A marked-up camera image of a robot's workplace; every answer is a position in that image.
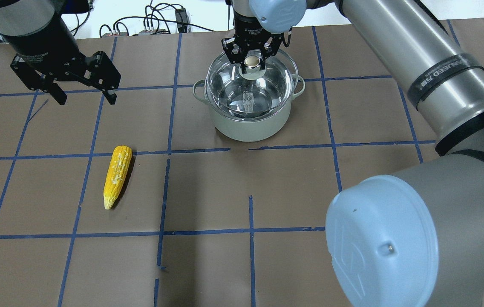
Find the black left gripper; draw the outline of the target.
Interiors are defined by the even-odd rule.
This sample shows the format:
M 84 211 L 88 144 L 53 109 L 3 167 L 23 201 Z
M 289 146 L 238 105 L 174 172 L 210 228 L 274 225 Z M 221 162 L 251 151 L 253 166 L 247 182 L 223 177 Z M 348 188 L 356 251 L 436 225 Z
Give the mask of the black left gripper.
M 28 89 L 45 89 L 63 106 L 67 95 L 53 81 L 77 81 L 102 90 L 108 103 L 115 105 L 121 74 L 106 52 L 83 54 L 62 19 L 52 19 L 32 33 L 11 36 L 10 45 L 17 56 L 10 66 Z M 40 80 L 41 75 L 48 81 Z

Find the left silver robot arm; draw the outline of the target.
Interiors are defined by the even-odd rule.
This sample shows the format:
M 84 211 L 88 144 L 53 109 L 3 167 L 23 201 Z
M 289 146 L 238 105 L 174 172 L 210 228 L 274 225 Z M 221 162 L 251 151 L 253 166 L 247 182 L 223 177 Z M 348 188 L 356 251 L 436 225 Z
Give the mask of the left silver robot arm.
M 120 72 L 103 51 L 81 53 L 51 1 L 0 0 L 0 36 L 15 50 L 10 67 L 29 90 L 48 93 L 64 105 L 67 96 L 59 82 L 76 81 L 116 103 Z

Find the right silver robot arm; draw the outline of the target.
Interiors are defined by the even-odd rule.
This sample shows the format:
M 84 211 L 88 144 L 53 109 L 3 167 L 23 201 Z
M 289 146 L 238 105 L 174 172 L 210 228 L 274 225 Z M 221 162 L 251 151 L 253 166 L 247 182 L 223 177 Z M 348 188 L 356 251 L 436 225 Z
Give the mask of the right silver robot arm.
M 228 266 L 214 275 L 211 306 L 349 306 L 326 253 L 326 208 L 339 190 L 365 177 L 438 159 L 431 129 L 396 93 L 392 78 L 311 81 L 285 128 L 271 138 L 231 148 L 219 217 L 234 228 L 269 229 L 227 235 Z

